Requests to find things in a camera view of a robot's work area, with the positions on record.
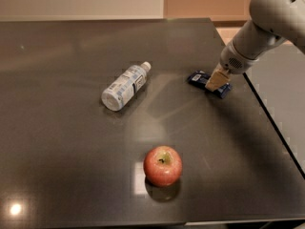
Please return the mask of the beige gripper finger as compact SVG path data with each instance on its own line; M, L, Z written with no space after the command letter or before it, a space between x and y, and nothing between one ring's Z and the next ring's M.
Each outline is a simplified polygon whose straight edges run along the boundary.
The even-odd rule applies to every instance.
M208 79L206 83L206 89L214 92L215 90L219 89L223 85L226 85L230 82L231 73L228 69L223 68L220 64L218 64L211 77Z

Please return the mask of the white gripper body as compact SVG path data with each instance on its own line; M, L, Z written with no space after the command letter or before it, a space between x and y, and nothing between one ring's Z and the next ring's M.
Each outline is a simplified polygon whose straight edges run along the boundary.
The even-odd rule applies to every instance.
M240 54L232 41L223 49L219 59L220 65L232 74L243 74L256 62L257 59L249 59Z

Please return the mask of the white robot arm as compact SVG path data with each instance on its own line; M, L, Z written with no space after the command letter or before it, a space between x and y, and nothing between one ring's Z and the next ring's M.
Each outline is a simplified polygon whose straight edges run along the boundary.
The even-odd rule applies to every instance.
M265 52L290 41L305 53L305 0L251 0L250 19L220 54L206 88L213 92L243 74Z

